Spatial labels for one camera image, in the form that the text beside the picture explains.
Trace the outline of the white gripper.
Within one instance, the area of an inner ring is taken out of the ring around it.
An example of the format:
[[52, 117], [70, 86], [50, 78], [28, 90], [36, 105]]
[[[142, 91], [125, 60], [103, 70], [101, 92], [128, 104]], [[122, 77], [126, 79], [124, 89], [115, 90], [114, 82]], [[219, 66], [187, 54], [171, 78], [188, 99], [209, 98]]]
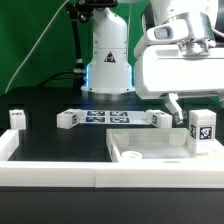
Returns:
[[224, 91], [224, 48], [210, 55], [183, 57], [177, 45], [148, 47], [134, 66], [135, 89], [142, 99], [164, 95], [166, 108], [177, 125], [184, 122], [180, 97], [215, 95]]

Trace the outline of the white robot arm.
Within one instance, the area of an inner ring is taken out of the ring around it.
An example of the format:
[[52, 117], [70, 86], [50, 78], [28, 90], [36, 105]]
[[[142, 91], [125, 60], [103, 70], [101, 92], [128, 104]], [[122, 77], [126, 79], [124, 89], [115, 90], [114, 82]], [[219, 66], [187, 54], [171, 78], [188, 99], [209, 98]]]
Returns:
[[151, 0], [141, 16], [143, 35], [127, 61], [128, 27], [108, 6], [96, 4], [93, 57], [82, 91], [98, 99], [135, 92], [161, 98], [180, 124], [180, 98], [218, 96], [224, 104], [224, 47], [217, 45], [224, 25], [224, 0]]

